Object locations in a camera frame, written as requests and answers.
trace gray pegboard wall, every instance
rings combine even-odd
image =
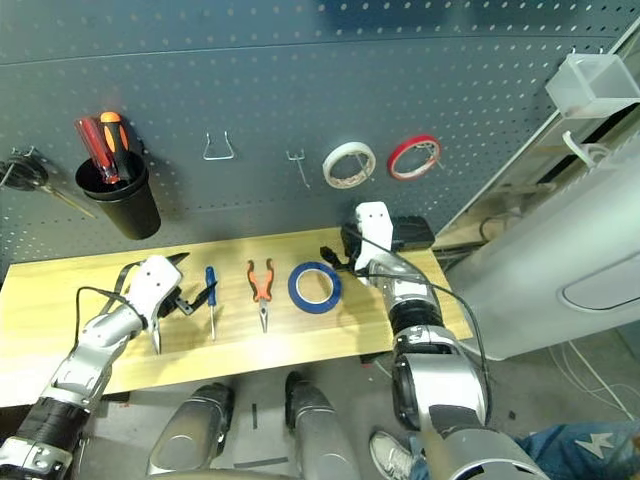
[[[605,50],[637,2],[3,1],[0,153],[35,145],[54,184],[83,200],[73,120],[124,114],[150,151],[163,220],[125,239],[44,193],[0,191],[9,263],[336,225],[359,201],[442,227],[552,112],[564,56]],[[209,131],[238,158],[205,162]],[[431,133],[444,169],[398,182],[386,159]],[[334,190],[322,161],[346,141],[375,181]],[[307,190],[285,151],[306,152]]]

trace orange-handled pliers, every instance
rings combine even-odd
[[[264,288],[260,288],[256,281],[256,274],[253,271],[253,260],[249,260],[249,269],[247,270],[247,278],[249,279],[249,285],[253,290],[253,301],[260,302],[260,323],[262,324],[262,331],[267,333],[267,325],[269,321],[269,312],[267,310],[267,302],[271,301],[271,285],[273,285],[273,278],[275,272],[273,270],[273,261],[267,258],[267,279],[264,284]]]

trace wooden tabletop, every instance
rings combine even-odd
[[[106,392],[122,392],[349,355],[390,350],[392,333],[377,289],[341,273],[342,300],[328,313],[313,315],[294,306],[287,280],[298,264],[321,261],[319,247],[342,253],[339,230],[242,238],[107,255],[12,265],[0,292],[0,407],[34,403],[73,345],[75,294],[83,285],[111,290],[127,263],[149,255],[190,252],[178,268],[183,298],[193,301],[204,288],[204,268],[218,276],[217,339],[210,339],[209,308],[189,317],[173,312],[160,320],[162,354],[149,336],[132,340],[116,361]],[[263,334],[258,305],[247,282],[253,259],[262,281],[265,260],[275,267],[269,329]],[[431,251],[406,257],[436,284],[448,286]],[[305,283],[319,282],[307,279]],[[456,302],[438,292],[444,323],[459,338],[471,332]],[[97,315],[105,299],[83,292],[82,324]]]

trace blue screwdriver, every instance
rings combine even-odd
[[[211,291],[209,292],[209,297],[207,298],[207,304],[209,305],[209,318],[211,320],[211,340],[215,340],[216,339],[216,326],[215,323],[213,321],[213,307],[216,306],[216,272],[213,269],[212,266],[208,266],[205,271],[204,271],[204,276],[206,278],[207,281],[207,287],[211,287],[213,285],[213,287],[211,288]]]

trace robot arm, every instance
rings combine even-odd
[[[384,203],[356,208],[363,239],[356,272],[378,288],[391,322],[394,410],[422,433],[434,480],[547,479],[507,435],[484,426],[486,406],[476,372],[444,327],[433,287],[415,267],[390,254],[393,225]]]
[[[129,340],[146,330],[160,350],[158,310],[182,279],[165,257],[136,272],[127,304],[91,320],[14,437],[0,448],[2,478],[61,479],[79,435],[104,392],[111,366]]]

